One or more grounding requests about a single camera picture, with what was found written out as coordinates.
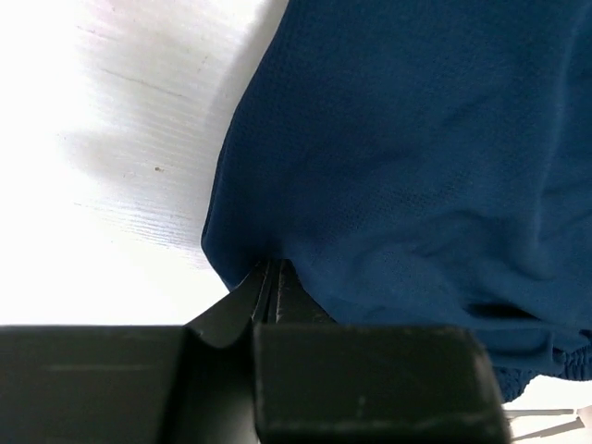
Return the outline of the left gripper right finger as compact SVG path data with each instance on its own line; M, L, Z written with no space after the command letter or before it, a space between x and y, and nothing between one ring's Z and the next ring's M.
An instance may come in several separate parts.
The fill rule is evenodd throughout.
M254 417L264 443L507 443L484 349L456 327L335 323L286 261L270 266L253 329Z

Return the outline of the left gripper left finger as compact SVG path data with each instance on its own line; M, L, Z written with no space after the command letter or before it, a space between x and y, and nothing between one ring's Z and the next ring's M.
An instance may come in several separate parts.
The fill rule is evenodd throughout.
M267 318L273 265L257 265L227 296L188 324L186 443L256 443L253 328Z

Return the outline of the navy blue shorts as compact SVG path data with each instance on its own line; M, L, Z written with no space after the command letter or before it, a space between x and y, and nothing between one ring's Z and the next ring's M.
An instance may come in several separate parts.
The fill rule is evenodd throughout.
M290 261L345 324L452 325L505 401L591 377L591 5L291 1L234 112L203 252Z

